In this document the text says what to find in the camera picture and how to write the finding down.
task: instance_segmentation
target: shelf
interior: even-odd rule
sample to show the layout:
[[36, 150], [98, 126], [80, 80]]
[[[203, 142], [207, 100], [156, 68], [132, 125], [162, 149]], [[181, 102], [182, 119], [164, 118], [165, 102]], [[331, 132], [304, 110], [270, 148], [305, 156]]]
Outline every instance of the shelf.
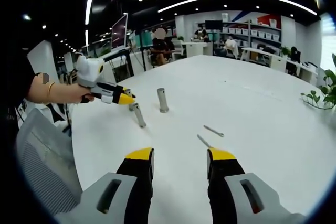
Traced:
[[253, 36], [253, 35], [251, 35], [251, 38], [263, 39], [263, 40], [267, 40], [267, 41], [271, 41], [271, 42], [275, 42], [275, 43], [279, 43], [279, 44], [281, 44], [281, 41], [276, 41], [276, 40], [266, 39], [266, 38], [260, 38], [260, 37], [258, 37], [258, 36]]
[[246, 22], [223, 22], [223, 24], [238, 24], [238, 25], [248, 25]]
[[281, 29], [279, 29], [279, 28], [274, 28], [274, 27], [270, 27], [270, 26], [263, 26], [263, 25], [257, 25], [257, 24], [251, 24], [251, 26], [257, 26], [257, 27], [268, 28], [268, 29], [272, 29], [272, 30], [276, 30], [276, 31], [281, 31]]
[[232, 35], [248, 37], [248, 35], [244, 35], [244, 34], [232, 34]]

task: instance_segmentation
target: ceiling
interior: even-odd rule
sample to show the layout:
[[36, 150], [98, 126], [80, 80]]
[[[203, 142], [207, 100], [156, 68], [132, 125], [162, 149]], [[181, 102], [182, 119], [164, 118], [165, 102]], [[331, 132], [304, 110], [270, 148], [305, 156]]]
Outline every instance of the ceiling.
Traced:
[[[174, 13], [179, 15], [196, 12], [207, 12], [211, 10], [246, 10], [255, 11], [260, 6], [259, 12], [289, 16], [294, 14], [297, 22], [304, 25], [311, 24], [317, 17], [302, 10], [275, 0], [201, 0], [184, 4], [162, 13], [157, 11], [161, 8], [176, 4], [185, 0], [93, 0], [94, 10], [90, 16], [90, 23], [85, 26], [85, 10], [87, 0], [17, 0], [15, 6], [20, 15], [28, 14], [31, 20], [21, 20], [15, 36], [21, 37], [21, 47], [31, 50], [43, 39], [52, 42], [57, 54], [64, 54], [69, 51], [61, 40], [76, 49], [85, 44], [85, 30], [89, 30], [89, 42], [99, 39], [96, 35], [108, 32], [123, 12], [129, 13], [129, 25], [131, 28], [144, 28], [146, 26], [174, 19]], [[291, 0], [299, 3], [318, 14], [324, 12], [325, 7], [318, 9], [314, 0]]]

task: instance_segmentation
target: desk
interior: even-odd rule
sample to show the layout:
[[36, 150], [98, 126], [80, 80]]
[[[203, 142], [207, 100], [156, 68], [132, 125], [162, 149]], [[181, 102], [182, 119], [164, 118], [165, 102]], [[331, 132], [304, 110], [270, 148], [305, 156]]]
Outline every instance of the desk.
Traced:
[[212, 43], [205, 42], [182, 42], [187, 50], [187, 57], [196, 55], [213, 55]]
[[256, 49], [256, 48], [251, 48], [251, 47], [244, 47], [243, 50], [247, 51], [247, 52], [257, 52], [259, 54], [263, 54], [263, 55], [267, 55], [269, 56], [271, 59], [270, 61], [270, 67], [272, 69], [278, 70], [280, 72], [286, 72], [286, 63], [290, 63], [293, 64], [295, 66], [297, 66], [297, 75], [299, 76], [300, 79], [316, 86], [317, 84], [317, 73], [314, 70], [311, 70], [310, 68], [295, 62], [295, 61], [291, 61], [288, 58], [283, 58], [280, 57], [278, 55], [274, 55], [271, 54], [269, 52], [265, 52], [262, 51], [260, 49]]
[[[136, 95], [147, 127], [139, 127], [127, 106], [98, 99], [77, 105], [72, 119], [77, 173], [85, 190], [117, 171], [131, 151], [155, 148], [150, 224], [212, 223], [206, 146], [197, 134], [232, 152], [291, 212], [307, 215], [332, 181], [335, 131], [321, 111], [301, 101], [300, 92], [318, 90], [309, 83], [243, 61], [195, 56], [120, 84]], [[160, 87], [170, 108], [165, 114], [159, 112]]]

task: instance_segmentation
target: potted plant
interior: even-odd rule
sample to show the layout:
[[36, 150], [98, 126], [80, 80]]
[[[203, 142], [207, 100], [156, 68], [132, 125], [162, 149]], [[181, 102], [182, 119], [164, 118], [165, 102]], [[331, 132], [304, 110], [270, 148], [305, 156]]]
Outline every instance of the potted plant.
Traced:
[[109, 52], [111, 52], [111, 48], [105, 47], [100, 51], [100, 56], [99, 57], [104, 56], [104, 55], [108, 54]]
[[[336, 66], [335, 55], [333, 55], [333, 61]], [[336, 126], [336, 73], [332, 70], [326, 70], [324, 74], [326, 75], [323, 77], [324, 85], [319, 87], [323, 95], [323, 100], [321, 100], [321, 96], [318, 95], [315, 90], [311, 90], [308, 94], [301, 93], [301, 97], [305, 103], [314, 108], [333, 110], [333, 112], [331, 112], [331, 121], [332, 124]]]
[[291, 51], [288, 47], [280, 47], [280, 50], [281, 50], [281, 55], [282, 56], [288, 57], [291, 54]]

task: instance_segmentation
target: mesh chair back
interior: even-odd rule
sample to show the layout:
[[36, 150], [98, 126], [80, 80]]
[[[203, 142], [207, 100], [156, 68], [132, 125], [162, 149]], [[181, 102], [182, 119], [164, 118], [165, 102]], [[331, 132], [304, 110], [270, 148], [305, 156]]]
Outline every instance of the mesh chair back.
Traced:
[[33, 109], [16, 139], [18, 161], [27, 182], [52, 215], [79, 204], [82, 193], [71, 139]]

